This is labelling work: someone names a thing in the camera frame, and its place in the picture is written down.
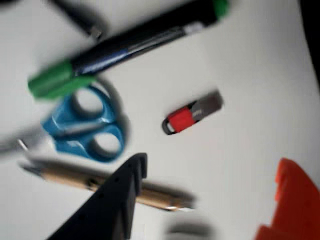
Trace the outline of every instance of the white surface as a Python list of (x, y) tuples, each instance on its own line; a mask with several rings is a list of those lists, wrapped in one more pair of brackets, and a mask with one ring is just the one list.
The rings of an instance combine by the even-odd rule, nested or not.
[(191, 235), (191, 234), (182, 234), (182, 233), (171, 233), (168, 234), (167, 240), (208, 240), (206, 237)]
[[(0, 136), (39, 123), (54, 106), (35, 102), (27, 77), (93, 43), (49, 9), (25, 0), (0, 10)], [(183, 0), (90, 0), (111, 33), (134, 26)], [(148, 181), (197, 197), (197, 210), (169, 213), (137, 205), (134, 240), (162, 240), (173, 224), (212, 227), (217, 240), (248, 240), (269, 224), (279, 159), (295, 159), (320, 186), (320, 101), (295, 0), (238, 0), (221, 24), (180, 39), (103, 74), (130, 119), (124, 154), (111, 171), (147, 152)], [(171, 111), (218, 88), (225, 106), (201, 123), (166, 136)], [(90, 196), (0, 165), (0, 239), (42, 240)]]

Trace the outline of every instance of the pencil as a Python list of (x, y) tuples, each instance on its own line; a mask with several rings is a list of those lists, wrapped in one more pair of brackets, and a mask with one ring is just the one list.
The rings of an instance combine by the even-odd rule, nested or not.
[[(96, 191), (108, 178), (98, 174), (89, 174), (77, 169), (66, 167), (38, 167), (38, 166), (21, 166), (25, 171), (41, 177), (45, 181), (68, 185), (80, 189)], [(136, 202), (150, 207), (175, 212), (191, 211), (192, 201), (176, 197), (170, 193), (155, 191), (153, 189), (142, 187), (141, 194), (137, 196)]]

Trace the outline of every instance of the pen cap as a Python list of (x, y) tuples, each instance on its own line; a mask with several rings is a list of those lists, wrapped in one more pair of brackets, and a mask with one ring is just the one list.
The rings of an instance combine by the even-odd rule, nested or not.
[(32, 77), (28, 88), (36, 99), (53, 100), (72, 94), (94, 80), (93, 76), (73, 76), (71, 63), (64, 61)]

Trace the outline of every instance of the scissor blade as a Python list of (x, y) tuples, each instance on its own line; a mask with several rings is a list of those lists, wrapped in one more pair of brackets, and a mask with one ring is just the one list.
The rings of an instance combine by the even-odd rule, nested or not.
[(4, 142), (0, 142), (0, 154), (6, 154), (9, 152), (15, 152), (20, 149), (18, 144), (18, 139), (15, 140), (6, 140)]
[(9, 137), (6, 140), (0, 141), (0, 154), (11, 152), (28, 151), (37, 145), (46, 135), (42, 126), (30, 128), (14, 137)]

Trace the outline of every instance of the scissor handle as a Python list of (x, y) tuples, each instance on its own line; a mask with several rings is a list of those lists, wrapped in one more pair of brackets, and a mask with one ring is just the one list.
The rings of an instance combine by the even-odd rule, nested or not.
[(51, 116), (42, 124), (43, 128), (52, 136), (65, 133), (67, 130), (82, 124), (103, 124), (116, 121), (116, 114), (107, 95), (96, 87), (86, 87), (93, 92), (102, 103), (102, 111), (95, 116), (80, 114), (74, 104), (73, 96), (66, 96), (62, 103), (53, 111)]
[[(94, 137), (97, 134), (114, 135), (118, 139), (120, 145), (117, 153), (112, 156), (104, 154), (95, 144)], [(108, 124), (87, 133), (66, 135), (55, 139), (55, 148), (58, 152), (78, 155), (102, 163), (109, 163), (115, 160), (123, 152), (124, 146), (123, 133), (116, 124)]]

